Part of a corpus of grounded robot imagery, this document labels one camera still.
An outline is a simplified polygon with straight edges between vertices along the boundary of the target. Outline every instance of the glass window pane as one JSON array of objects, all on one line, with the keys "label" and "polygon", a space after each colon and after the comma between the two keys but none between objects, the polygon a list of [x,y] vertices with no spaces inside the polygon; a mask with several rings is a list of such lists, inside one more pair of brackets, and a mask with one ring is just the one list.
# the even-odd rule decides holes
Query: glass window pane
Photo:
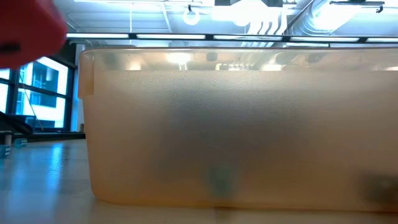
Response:
[{"label": "glass window pane", "polygon": [[0,78],[9,79],[10,78],[10,70],[9,69],[0,69]]},{"label": "glass window pane", "polygon": [[[32,109],[43,128],[63,128],[64,98],[18,89],[16,114],[34,115]],[[36,122],[35,127],[39,128],[40,124]]]},{"label": "glass window pane", "polygon": [[0,111],[5,113],[7,106],[8,85],[0,83]]},{"label": "glass window pane", "polygon": [[67,94],[68,67],[47,57],[24,65],[20,69],[21,83]]}]

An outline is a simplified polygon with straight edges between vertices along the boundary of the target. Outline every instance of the translucent plastic bin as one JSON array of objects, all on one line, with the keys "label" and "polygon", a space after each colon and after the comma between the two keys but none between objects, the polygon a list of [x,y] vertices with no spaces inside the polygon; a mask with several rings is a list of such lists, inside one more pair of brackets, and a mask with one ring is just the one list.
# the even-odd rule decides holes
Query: translucent plastic bin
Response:
[{"label": "translucent plastic bin", "polygon": [[116,203],[398,211],[397,49],[80,56],[94,194]]}]

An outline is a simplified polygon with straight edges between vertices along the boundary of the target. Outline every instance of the ceiling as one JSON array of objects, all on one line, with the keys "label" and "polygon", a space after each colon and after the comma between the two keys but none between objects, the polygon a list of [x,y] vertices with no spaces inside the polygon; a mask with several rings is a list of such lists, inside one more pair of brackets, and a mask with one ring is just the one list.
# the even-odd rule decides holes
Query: ceiling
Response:
[{"label": "ceiling", "polygon": [[[296,6],[284,5],[283,13],[287,27],[299,22],[306,16],[307,10],[303,10],[312,0],[296,0]],[[238,2],[233,13],[220,13],[220,9],[225,6],[214,7],[214,0],[204,0],[204,6],[195,7],[200,19],[195,25],[189,25],[184,21],[183,15],[187,10],[185,4],[164,4],[153,2],[150,4],[115,4],[98,2],[76,2],[74,0],[55,0],[56,6],[64,14],[68,22],[69,32],[150,32],[150,33],[186,33],[186,34],[277,34],[285,31],[282,28],[282,13],[279,21],[269,19],[269,26],[264,30],[265,23],[259,23],[253,32],[255,23],[246,26],[237,26],[237,18],[245,18],[258,14],[261,17],[271,17],[264,13],[262,6],[253,4],[245,10],[243,4]],[[330,30],[327,35],[388,35],[398,34],[398,1],[397,4],[389,4],[384,10],[377,14],[376,8],[366,8],[358,10],[355,15],[350,17],[336,30]],[[195,16],[189,14],[186,18],[189,21],[195,20]],[[143,40],[99,40],[91,41],[89,45],[136,45],[136,46],[246,46],[252,47],[242,42],[176,42],[176,41],[143,41]]]}]

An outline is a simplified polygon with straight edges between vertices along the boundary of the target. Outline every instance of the table surface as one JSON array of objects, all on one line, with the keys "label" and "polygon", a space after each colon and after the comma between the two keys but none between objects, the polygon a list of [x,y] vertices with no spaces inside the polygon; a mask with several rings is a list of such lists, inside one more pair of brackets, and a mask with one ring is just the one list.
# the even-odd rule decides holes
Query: table surface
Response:
[{"label": "table surface", "polygon": [[398,214],[114,205],[90,189],[85,140],[28,143],[0,159],[0,223],[398,223]]}]

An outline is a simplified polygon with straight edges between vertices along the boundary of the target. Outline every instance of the red object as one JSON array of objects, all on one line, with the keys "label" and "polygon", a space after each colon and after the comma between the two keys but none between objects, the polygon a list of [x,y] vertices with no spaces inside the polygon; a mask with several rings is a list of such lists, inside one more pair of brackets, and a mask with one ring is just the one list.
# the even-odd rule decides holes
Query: red object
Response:
[{"label": "red object", "polygon": [[67,27],[52,0],[0,0],[0,68],[57,53]]}]

